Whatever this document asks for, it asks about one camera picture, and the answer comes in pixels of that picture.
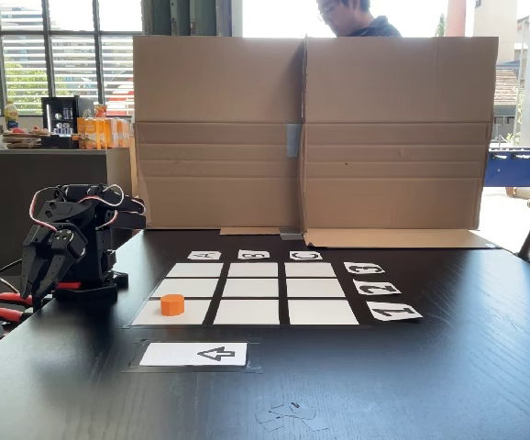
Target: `tabletop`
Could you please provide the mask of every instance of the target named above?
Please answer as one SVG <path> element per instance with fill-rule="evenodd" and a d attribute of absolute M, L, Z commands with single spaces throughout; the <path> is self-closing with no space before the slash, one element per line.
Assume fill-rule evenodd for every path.
<path fill-rule="evenodd" d="M 380 265 L 423 318 L 380 322 L 354 305 L 360 325 L 347 327 L 130 325 L 191 251 L 218 250 L 228 265 L 239 249 L 284 262 L 307 247 L 146 231 L 117 251 L 130 280 L 114 306 L 54 301 L 14 330 L 0 342 L 0 440 L 530 438 L 530 264 L 500 249 L 317 249 L 341 285 L 352 282 L 344 262 Z M 287 291 L 279 301 L 283 316 Z M 247 341 L 257 368 L 133 368 L 145 341 Z M 328 429 L 286 417 L 268 432 L 255 414 L 279 399 L 314 408 Z"/>

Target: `bottle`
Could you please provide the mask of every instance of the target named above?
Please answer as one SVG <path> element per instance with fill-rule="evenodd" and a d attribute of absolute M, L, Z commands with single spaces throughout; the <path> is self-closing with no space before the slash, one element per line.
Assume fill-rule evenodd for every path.
<path fill-rule="evenodd" d="M 12 99 L 9 99 L 7 102 L 8 104 L 5 107 L 6 129 L 12 130 L 18 127 L 18 110 L 12 102 Z"/>

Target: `cardboard box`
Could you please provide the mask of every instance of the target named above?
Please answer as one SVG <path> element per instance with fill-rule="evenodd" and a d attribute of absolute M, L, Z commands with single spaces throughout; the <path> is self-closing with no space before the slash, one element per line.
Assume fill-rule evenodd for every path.
<path fill-rule="evenodd" d="M 150 228 L 299 227 L 304 42 L 135 37 Z"/>
<path fill-rule="evenodd" d="M 135 37 L 134 51 L 150 228 L 302 225 L 327 247 L 390 247 L 399 230 L 413 247 L 485 246 L 467 229 L 496 38 L 309 38 L 304 50 L 295 39 Z"/>
<path fill-rule="evenodd" d="M 369 246 L 358 229 L 476 228 L 496 56 L 496 38 L 309 38 L 300 168 L 306 240 Z"/>

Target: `gray tape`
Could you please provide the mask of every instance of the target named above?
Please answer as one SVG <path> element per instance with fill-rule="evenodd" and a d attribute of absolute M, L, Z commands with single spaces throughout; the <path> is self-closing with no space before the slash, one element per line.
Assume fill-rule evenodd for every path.
<path fill-rule="evenodd" d="M 287 157 L 297 158 L 300 150 L 302 124 L 287 124 Z"/>

